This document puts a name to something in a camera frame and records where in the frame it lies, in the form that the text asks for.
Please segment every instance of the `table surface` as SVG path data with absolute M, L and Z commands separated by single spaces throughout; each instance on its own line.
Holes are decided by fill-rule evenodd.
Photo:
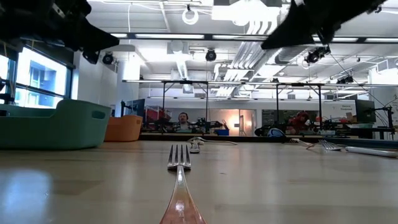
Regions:
M 159 223 L 173 142 L 0 151 L 0 223 Z M 205 145 L 188 188 L 207 223 L 397 223 L 398 161 L 280 143 Z

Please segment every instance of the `fork tines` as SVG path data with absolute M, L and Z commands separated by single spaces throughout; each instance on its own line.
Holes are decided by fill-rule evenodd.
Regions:
M 322 145 L 322 147 L 326 150 L 341 150 L 340 146 L 338 146 L 334 143 L 328 142 L 326 140 L 320 139 L 319 142 Z
M 188 146 L 185 145 L 185 157 L 184 157 L 184 150 L 183 145 L 179 150 L 180 156 L 178 156 L 178 145 L 176 144 L 175 147 L 172 145 L 169 154 L 169 163 L 167 164 L 168 169 L 176 169 L 177 166 L 183 166 L 184 169 L 191 169 L 191 160 L 189 157 Z

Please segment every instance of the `orange bin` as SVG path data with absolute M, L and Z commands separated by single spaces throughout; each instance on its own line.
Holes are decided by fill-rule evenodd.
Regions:
M 141 131 L 142 117 L 125 115 L 121 118 L 109 118 L 105 141 L 137 141 Z

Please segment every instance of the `person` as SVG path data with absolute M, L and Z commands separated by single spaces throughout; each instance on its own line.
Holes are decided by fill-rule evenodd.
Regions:
M 191 130 L 189 127 L 189 122 L 188 122 L 188 114 L 186 112 L 181 112 L 178 116 L 178 123 L 180 125 L 179 130 Z
M 310 116 L 305 111 L 300 111 L 297 113 L 295 118 L 289 120 L 287 130 L 290 131 L 290 134 L 299 134 L 300 131 L 304 131 L 308 129 L 306 122 Z

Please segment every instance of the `black metal pole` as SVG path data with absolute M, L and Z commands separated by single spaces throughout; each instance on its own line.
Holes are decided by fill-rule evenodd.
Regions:
M 209 132 L 209 127 L 207 125 L 207 110 L 208 110 L 208 105 L 209 105 L 209 84 L 206 84 L 206 124 L 205 124 L 205 129 L 206 133 Z
M 322 94 L 321 94 L 321 86 L 318 85 L 318 97 L 319 97 L 319 127 L 322 128 Z
M 165 121 L 165 112 L 164 112 L 164 95 L 166 93 L 166 82 L 163 82 L 163 105 L 162 105 L 162 134 L 163 134 L 163 129 L 164 129 L 164 121 Z
M 279 91 L 278 91 L 278 84 L 276 84 L 276 120 L 277 124 L 279 124 Z

